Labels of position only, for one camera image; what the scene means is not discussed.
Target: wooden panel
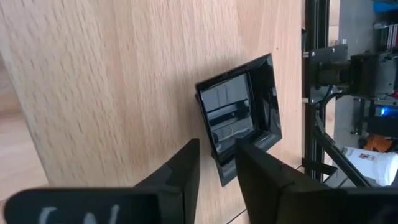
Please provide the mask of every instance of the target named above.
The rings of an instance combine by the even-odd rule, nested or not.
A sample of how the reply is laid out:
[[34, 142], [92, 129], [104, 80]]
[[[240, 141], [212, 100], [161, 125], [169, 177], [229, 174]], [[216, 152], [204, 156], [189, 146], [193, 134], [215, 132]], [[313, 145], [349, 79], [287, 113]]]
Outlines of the wooden panel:
[[329, 27], [329, 46], [336, 45], [336, 41], [339, 40], [338, 29], [339, 29], [338, 25]]
[[133, 186], [201, 139], [198, 223], [244, 209], [222, 188], [194, 84], [272, 52], [283, 140], [301, 158], [299, 1], [0, 1], [0, 51], [50, 185]]
[[339, 26], [340, 0], [330, 0], [329, 26]]

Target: white container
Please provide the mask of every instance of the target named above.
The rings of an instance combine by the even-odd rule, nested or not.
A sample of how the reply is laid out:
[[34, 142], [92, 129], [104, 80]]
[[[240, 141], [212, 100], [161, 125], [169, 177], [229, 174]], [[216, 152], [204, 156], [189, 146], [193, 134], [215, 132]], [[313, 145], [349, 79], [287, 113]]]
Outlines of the white container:
[[381, 186], [389, 186], [398, 170], [398, 154], [380, 153], [353, 147], [345, 147], [347, 159], [365, 177], [374, 179]]

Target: cable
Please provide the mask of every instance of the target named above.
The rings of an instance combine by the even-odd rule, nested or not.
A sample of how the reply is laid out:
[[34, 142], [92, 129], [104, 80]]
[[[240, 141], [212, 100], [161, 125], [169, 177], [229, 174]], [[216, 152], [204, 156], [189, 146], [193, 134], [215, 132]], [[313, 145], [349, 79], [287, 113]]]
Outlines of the cable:
[[326, 92], [325, 96], [323, 97], [323, 99], [321, 100], [324, 101], [328, 98], [328, 96], [331, 94], [331, 91], [333, 90], [333, 85], [329, 85], [328, 91]]
[[337, 188], [343, 186], [347, 182], [347, 180], [348, 177], [344, 178], [344, 180], [337, 186]]
[[326, 105], [334, 97], [339, 97], [339, 96], [341, 97], [341, 96], [346, 96], [346, 95], [350, 95], [350, 94], [349, 93], [332, 93], [332, 94], [330, 94], [326, 99], [324, 99], [323, 101], [320, 102], [321, 103], [320, 109], [325, 109]]
[[232, 223], [232, 222], [234, 222], [234, 220], [236, 219], [236, 218], [238, 218], [240, 215], [242, 215], [242, 213], [244, 213], [246, 211], [246, 208], [241, 212], [241, 213], [239, 213], [239, 214], [237, 214], [233, 219], [231, 219], [228, 223], [226, 223], [226, 224], [230, 224], [230, 223]]

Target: printed label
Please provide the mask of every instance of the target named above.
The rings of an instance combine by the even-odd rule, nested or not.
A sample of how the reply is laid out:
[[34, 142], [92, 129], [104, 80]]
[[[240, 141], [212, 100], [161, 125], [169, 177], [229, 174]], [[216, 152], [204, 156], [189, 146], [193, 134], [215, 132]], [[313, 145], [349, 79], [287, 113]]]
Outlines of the printed label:
[[367, 159], [367, 160], [369, 160], [369, 161], [373, 161], [373, 160], [374, 160], [374, 156], [369, 155], [369, 154], [365, 154], [365, 153], [361, 153], [361, 154], [359, 155], [359, 158], [361, 158], [361, 159]]

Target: blue object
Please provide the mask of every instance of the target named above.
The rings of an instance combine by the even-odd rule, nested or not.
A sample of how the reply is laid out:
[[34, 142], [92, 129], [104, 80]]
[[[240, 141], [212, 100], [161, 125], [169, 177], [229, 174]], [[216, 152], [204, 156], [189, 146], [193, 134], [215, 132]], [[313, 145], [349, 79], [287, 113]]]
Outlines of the blue object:
[[387, 108], [381, 109], [381, 116], [385, 115], [386, 111], [387, 111]]
[[398, 9], [398, 4], [388, 4], [384, 2], [374, 2], [373, 11], [374, 13], [383, 13]]

